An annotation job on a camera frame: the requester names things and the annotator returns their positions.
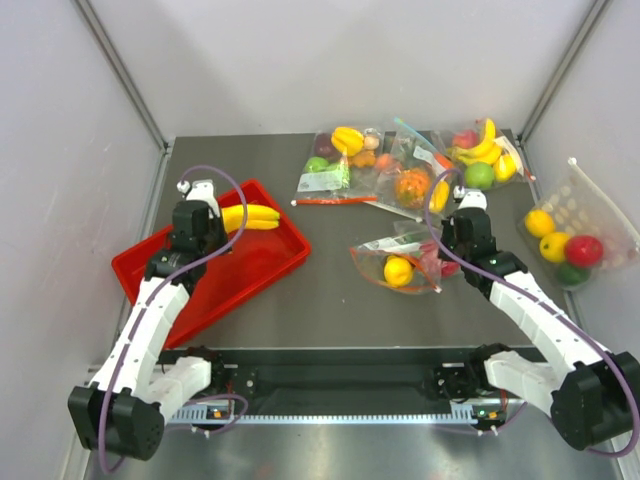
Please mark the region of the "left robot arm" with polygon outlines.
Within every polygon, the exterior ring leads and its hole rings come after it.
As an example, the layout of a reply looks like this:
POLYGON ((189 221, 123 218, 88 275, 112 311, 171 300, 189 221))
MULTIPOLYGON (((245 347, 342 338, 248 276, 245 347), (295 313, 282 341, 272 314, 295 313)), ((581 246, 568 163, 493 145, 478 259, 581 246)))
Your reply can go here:
POLYGON ((159 377, 153 373, 208 262, 229 249, 215 200, 182 200, 174 207, 169 245, 148 261, 109 357, 88 385, 69 395, 68 409, 85 449, 148 460, 166 425, 196 393, 212 397, 224 390, 225 370, 199 357, 181 358, 159 377))

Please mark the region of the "yellow fake banana bunch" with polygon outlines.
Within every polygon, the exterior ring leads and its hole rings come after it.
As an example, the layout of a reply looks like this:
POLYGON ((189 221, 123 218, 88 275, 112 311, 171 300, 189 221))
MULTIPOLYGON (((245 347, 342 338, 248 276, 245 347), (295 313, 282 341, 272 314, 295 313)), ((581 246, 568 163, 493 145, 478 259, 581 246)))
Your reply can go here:
MULTIPOLYGON (((247 213, 245 228, 248 230, 273 230, 279 227, 280 213, 271 207, 248 204, 247 213)), ((239 230, 245 218, 241 204, 223 207, 221 214, 227 233, 239 230)))

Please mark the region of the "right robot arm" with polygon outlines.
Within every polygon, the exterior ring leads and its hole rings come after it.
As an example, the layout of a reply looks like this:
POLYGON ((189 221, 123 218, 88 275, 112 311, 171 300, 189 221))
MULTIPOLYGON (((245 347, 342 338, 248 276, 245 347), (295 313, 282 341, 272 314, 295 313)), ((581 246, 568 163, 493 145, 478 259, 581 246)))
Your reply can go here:
POLYGON ((619 456, 639 441, 639 362, 612 353, 581 330, 539 288, 513 253, 501 251, 486 210, 463 206, 442 222, 440 256, 457 262, 467 282, 506 314, 543 355, 542 364, 506 346, 481 350, 467 370, 469 388, 487 396, 507 390, 544 413, 572 448, 596 445, 624 433, 619 456))

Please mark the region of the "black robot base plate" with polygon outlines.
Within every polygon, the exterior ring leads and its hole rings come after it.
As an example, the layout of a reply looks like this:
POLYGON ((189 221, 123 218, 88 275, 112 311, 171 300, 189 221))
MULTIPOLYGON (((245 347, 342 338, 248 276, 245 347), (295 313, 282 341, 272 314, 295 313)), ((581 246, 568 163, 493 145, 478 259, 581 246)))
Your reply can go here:
POLYGON ((471 348, 218 349, 188 347, 160 355, 166 372, 195 356, 212 364, 211 393, 235 393, 258 411, 285 405, 330 405, 358 396, 383 400, 459 401, 493 396, 467 366, 471 348))

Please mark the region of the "yellow fake lemon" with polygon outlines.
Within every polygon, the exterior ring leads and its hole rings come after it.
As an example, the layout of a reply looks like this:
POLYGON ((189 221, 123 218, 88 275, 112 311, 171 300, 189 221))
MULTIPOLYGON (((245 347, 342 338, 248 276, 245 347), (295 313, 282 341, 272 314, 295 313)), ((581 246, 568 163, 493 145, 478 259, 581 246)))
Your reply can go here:
POLYGON ((413 269, 413 264, 406 258, 390 255, 383 268, 384 280, 391 288, 403 288, 411 283, 413 269))

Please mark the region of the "zip bag with bananas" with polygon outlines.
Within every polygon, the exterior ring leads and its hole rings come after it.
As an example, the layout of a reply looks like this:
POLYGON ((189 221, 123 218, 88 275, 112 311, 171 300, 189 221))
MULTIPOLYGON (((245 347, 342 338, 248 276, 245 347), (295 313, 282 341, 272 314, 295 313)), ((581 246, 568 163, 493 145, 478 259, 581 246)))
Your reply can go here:
POLYGON ((461 273, 461 267, 439 257, 436 240, 441 229, 398 221, 395 234, 350 248, 359 273, 371 283, 403 294, 440 293, 443 282, 461 273))

